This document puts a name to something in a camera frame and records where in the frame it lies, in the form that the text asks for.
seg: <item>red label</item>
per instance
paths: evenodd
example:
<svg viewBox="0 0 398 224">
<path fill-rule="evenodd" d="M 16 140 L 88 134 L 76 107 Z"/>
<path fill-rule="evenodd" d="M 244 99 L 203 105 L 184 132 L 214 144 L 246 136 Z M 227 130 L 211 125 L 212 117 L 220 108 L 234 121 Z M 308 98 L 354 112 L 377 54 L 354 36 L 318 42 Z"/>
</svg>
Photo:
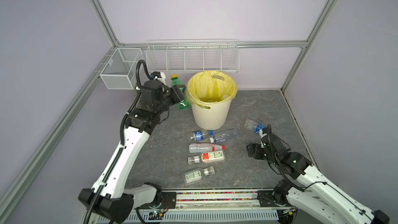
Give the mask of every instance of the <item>red label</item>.
<svg viewBox="0 0 398 224">
<path fill-rule="evenodd" d="M 202 160 L 203 161 L 208 161 L 209 160 L 209 154 L 208 153 L 203 153 Z"/>
</svg>

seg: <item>clear plastic bottle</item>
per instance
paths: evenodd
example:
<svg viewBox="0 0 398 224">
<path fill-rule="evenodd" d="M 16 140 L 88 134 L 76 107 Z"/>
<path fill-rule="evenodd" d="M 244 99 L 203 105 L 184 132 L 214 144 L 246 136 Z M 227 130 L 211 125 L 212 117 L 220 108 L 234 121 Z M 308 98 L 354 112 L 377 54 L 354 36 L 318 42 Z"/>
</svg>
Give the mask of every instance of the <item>clear plastic bottle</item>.
<svg viewBox="0 0 398 224">
<path fill-rule="evenodd" d="M 260 130 L 266 126 L 255 121 L 251 121 L 250 119 L 246 119 L 244 127 L 252 132 L 260 133 Z"/>
<path fill-rule="evenodd" d="M 222 143 L 232 138 L 239 136 L 239 130 L 237 128 L 226 130 L 224 132 L 215 133 L 213 137 L 206 138 L 203 142 L 205 143 Z"/>
<path fill-rule="evenodd" d="M 190 153 L 213 152 L 218 150 L 225 150 L 225 146 L 208 143 L 194 143 L 189 145 Z"/>
<path fill-rule="evenodd" d="M 225 159 L 224 151 L 221 150 L 215 152 L 204 152 L 200 154 L 200 156 L 188 157 L 188 163 L 194 164 L 194 163 L 200 163 L 201 161 L 204 163 L 213 163 L 213 162 L 222 161 L 224 159 Z"/>
<path fill-rule="evenodd" d="M 209 137 L 211 137 L 211 136 L 213 136 L 213 131 L 207 131 L 207 130 L 204 130 L 204 129 L 202 129 L 202 130 L 200 130 L 200 131 L 197 131 L 197 132 L 190 132 L 189 134 L 188 134 L 188 140 L 189 141 L 196 141 L 196 142 L 203 142 L 203 140 L 204 139 L 206 139 L 206 138 L 209 138 Z"/>
<path fill-rule="evenodd" d="M 178 79 L 178 76 L 176 74 L 171 75 L 172 78 L 172 86 L 174 85 L 183 85 L 182 82 L 180 82 L 180 80 Z M 191 104 L 189 103 L 188 99 L 187 99 L 187 94 L 185 94 L 185 99 L 183 99 L 183 101 L 181 101 L 180 103 L 177 104 L 177 109 L 178 110 L 183 110 L 183 109 L 187 109 L 191 106 Z"/>
<path fill-rule="evenodd" d="M 189 172 L 184 173 L 184 182 L 185 185 L 190 185 L 193 183 L 197 183 L 202 180 L 203 177 L 206 177 L 208 175 L 214 175 L 215 171 L 213 166 L 210 166 L 209 168 L 205 169 L 194 169 Z"/>
</svg>

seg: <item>white wire basket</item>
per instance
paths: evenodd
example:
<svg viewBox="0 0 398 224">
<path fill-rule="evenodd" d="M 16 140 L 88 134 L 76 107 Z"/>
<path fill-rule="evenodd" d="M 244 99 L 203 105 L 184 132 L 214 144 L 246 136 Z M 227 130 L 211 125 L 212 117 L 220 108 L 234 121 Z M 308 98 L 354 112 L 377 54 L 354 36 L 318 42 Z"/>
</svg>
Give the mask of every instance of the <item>white wire basket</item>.
<svg viewBox="0 0 398 224">
<path fill-rule="evenodd" d="M 109 89 L 135 89 L 135 67 L 141 59 L 140 48 L 118 47 L 99 75 Z"/>
<path fill-rule="evenodd" d="M 237 72 L 239 70 L 238 41 L 151 40 L 148 41 L 147 65 L 150 71 Z"/>
</svg>

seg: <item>trash bin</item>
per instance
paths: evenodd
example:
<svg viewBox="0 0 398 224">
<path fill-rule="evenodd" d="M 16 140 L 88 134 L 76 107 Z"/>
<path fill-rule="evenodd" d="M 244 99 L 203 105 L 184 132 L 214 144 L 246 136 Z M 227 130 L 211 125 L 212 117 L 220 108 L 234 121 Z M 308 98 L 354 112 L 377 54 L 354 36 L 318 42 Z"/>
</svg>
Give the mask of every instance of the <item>trash bin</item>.
<svg viewBox="0 0 398 224">
<path fill-rule="evenodd" d="M 234 79 L 223 72 L 203 71 L 195 74 L 188 81 L 187 97 L 196 124 L 206 130 L 222 127 L 237 91 Z"/>
</svg>

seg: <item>white robotic arm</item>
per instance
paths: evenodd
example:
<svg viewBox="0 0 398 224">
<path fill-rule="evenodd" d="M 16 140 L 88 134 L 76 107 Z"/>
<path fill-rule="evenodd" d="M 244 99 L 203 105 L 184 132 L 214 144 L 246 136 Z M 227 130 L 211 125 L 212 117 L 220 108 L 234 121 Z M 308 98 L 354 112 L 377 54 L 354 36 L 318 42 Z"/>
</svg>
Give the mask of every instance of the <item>white robotic arm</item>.
<svg viewBox="0 0 398 224">
<path fill-rule="evenodd" d="M 149 78 L 143 85 L 139 78 L 141 64 Z M 92 212 L 122 223 L 134 208 L 146 203 L 154 207 L 160 206 L 162 188 L 158 185 L 145 183 L 132 189 L 132 194 L 125 194 L 123 191 L 138 153 L 155 126 L 162 122 L 160 115 L 184 99 L 186 87 L 167 87 L 165 74 L 153 72 L 149 75 L 144 60 L 138 61 L 135 75 L 138 93 L 132 107 L 123 117 L 119 145 L 92 188 L 82 189 L 79 194 L 79 200 L 87 206 L 84 224 L 88 223 Z M 140 107 L 135 108 L 140 99 Z"/>
<path fill-rule="evenodd" d="M 327 179 L 308 159 L 298 152 L 289 152 L 281 139 L 271 131 L 271 125 L 260 131 L 261 144 L 246 146 L 249 157 L 273 164 L 285 178 L 274 188 L 273 201 L 284 206 L 291 204 L 305 210 L 327 224 L 388 224 L 382 211 L 372 211 L 357 202 Z M 305 189 L 296 186 L 291 176 L 315 192 L 325 203 L 310 197 Z"/>
</svg>

